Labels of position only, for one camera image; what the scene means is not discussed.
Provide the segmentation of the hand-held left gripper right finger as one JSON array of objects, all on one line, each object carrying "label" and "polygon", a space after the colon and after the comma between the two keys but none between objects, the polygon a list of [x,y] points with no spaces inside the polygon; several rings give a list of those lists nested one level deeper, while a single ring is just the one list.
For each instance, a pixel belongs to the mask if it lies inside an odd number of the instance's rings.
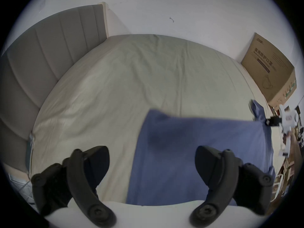
[{"label": "hand-held left gripper right finger", "polygon": [[243,163],[232,150],[219,151],[199,146],[195,166],[209,188],[206,200],[194,209],[189,221],[194,227],[207,227],[226,209],[232,199],[237,206],[265,215],[271,202],[273,177],[251,163]]}]

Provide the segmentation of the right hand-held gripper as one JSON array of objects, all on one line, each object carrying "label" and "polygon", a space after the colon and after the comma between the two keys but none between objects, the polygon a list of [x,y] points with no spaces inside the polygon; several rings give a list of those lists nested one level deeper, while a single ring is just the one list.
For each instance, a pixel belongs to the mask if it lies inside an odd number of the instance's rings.
[{"label": "right hand-held gripper", "polygon": [[[265,120],[265,125],[267,126],[281,126],[283,133],[285,135],[295,128],[298,124],[298,113],[294,109],[285,111],[283,105],[279,105],[279,116],[273,116],[270,119]],[[288,157],[290,155],[291,148],[291,137],[286,136],[285,148],[280,150],[280,155],[283,157]]]}]

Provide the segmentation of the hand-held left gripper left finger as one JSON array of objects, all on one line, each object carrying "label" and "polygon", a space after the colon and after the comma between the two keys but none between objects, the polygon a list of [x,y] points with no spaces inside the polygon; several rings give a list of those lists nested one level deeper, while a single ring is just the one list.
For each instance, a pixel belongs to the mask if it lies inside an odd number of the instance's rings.
[{"label": "hand-held left gripper left finger", "polygon": [[96,146],[82,151],[75,149],[62,164],[55,163],[31,178],[32,192],[40,215],[46,217],[66,208],[74,199],[78,208],[94,225],[113,227],[116,215],[98,198],[96,188],[108,172],[109,150]]}]

